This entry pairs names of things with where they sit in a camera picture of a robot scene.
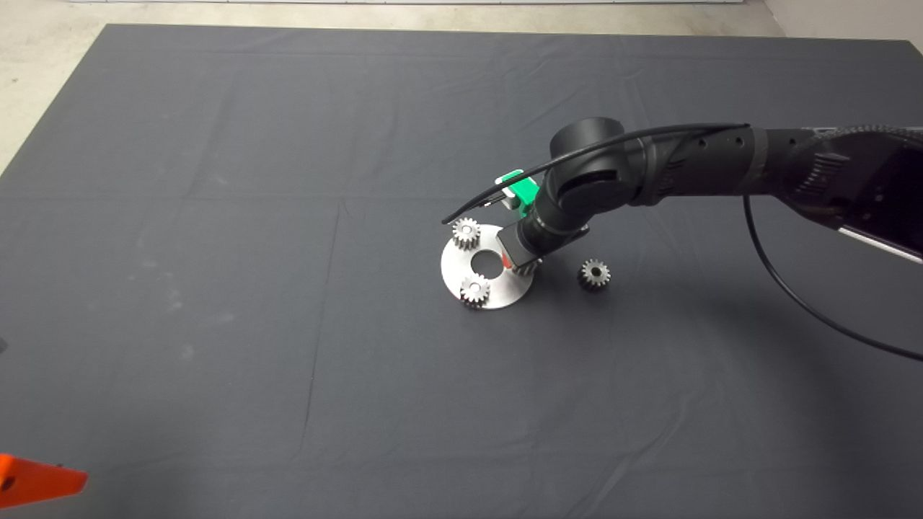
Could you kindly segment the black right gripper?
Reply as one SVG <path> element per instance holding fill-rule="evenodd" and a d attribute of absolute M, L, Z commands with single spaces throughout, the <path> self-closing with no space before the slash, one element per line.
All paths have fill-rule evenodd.
<path fill-rule="evenodd" d="M 503 266 L 506 270 L 530 266 L 582 239 L 589 233 L 589 226 L 567 231 L 547 226 L 543 221 L 517 221 L 501 228 L 498 241 L 503 249 Z"/>

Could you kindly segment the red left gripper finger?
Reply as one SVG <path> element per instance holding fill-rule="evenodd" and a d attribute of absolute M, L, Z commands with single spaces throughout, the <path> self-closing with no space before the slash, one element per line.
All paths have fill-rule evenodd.
<path fill-rule="evenodd" d="M 1 454 L 1 508 L 67 498 L 82 492 L 89 480 L 85 471 Z"/>

